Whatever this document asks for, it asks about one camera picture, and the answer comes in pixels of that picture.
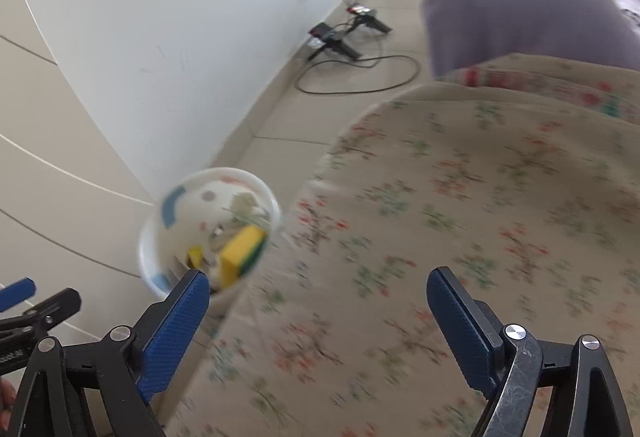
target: floral fabric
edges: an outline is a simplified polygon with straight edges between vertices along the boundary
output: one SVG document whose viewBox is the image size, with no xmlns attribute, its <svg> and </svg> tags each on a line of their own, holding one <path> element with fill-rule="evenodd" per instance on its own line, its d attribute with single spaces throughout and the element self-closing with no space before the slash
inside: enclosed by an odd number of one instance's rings
<svg viewBox="0 0 640 437">
<path fill-rule="evenodd" d="M 636 125 L 446 82 L 381 103 L 319 161 L 167 435 L 469 436 L 484 402 L 426 304 L 440 265 L 539 339 L 600 338 L 638 431 L 639 227 Z"/>
</svg>

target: hand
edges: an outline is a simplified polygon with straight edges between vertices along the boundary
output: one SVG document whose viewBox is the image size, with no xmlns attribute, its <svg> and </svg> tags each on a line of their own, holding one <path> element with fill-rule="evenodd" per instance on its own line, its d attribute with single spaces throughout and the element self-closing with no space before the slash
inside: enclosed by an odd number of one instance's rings
<svg viewBox="0 0 640 437">
<path fill-rule="evenodd" d="M 15 404 L 15 388 L 8 380 L 0 378 L 0 393 L 2 394 L 2 413 L 0 414 L 0 428 L 9 429 L 9 417 Z"/>
</svg>

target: tile floor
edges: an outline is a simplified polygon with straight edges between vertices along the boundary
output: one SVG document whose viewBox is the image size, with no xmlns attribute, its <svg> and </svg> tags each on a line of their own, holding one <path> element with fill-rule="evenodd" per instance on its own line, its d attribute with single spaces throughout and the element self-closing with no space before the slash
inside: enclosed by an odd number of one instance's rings
<svg viewBox="0 0 640 437">
<path fill-rule="evenodd" d="M 430 66 L 419 11 L 421 0 L 360 2 L 377 9 L 379 18 L 394 28 L 383 37 L 385 54 L 406 54 L 420 62 L 422 71 L 409 86 L 427 81 Z M 364 31 L 355 31 L 350 42 L 365 56 L 379 53 L 375 40 Z M 411 74 L 412 69 L 411 62 L 403 59 L 383 60 L 370 70 L 324 64 L 308 73 L 303 86 L 319 92 L 366 90 L 401 81 Z M 315 161 L 329 149 L 335 136 L 367 107 L 407 87 L 373 94 L 312 96 L 292 86 L 264 122 L 238 166 L 263 179 L 273 189 L 283 210 L 287 210 L 312 174 Z"/>
</svg>

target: sponge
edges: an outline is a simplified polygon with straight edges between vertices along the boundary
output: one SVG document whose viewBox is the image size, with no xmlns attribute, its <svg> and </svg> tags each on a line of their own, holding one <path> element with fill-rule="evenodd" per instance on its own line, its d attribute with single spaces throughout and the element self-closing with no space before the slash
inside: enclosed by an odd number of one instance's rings
<svg viewBox="0 0 640 437">
<path fill-rule="evenodd" d="M 244 227 L 218 255 L 220 286 L 232 286 L 242 273 L 254 263 L 260 253 L 266 231 L 253 224 Z"/>
</svg>

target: blue rubber pad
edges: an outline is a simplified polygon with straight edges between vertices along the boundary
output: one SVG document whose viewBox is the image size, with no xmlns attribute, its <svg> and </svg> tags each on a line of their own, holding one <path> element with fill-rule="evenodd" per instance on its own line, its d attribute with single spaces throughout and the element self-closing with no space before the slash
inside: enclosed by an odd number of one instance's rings
<svg viewBox="0 0 640 437">
<path fill-rule="evenodd" d="M 4 312 L 36 294 L 36 285 L 31 278 L 23 278 L 0 290 L 0 312 Z"/>
<path fill-rule="evenodd" d="M 427 279 L 427 302 L 466 383 L 491 399 L 499 383 L 494 351 L 438 269 Z"/>
<path fill-rule="evenodd" d="M 137 382 L 146 403 L 169 386 L 208 306 L 209 280 L 198 273 L 146 346 Z"/>
</svg>

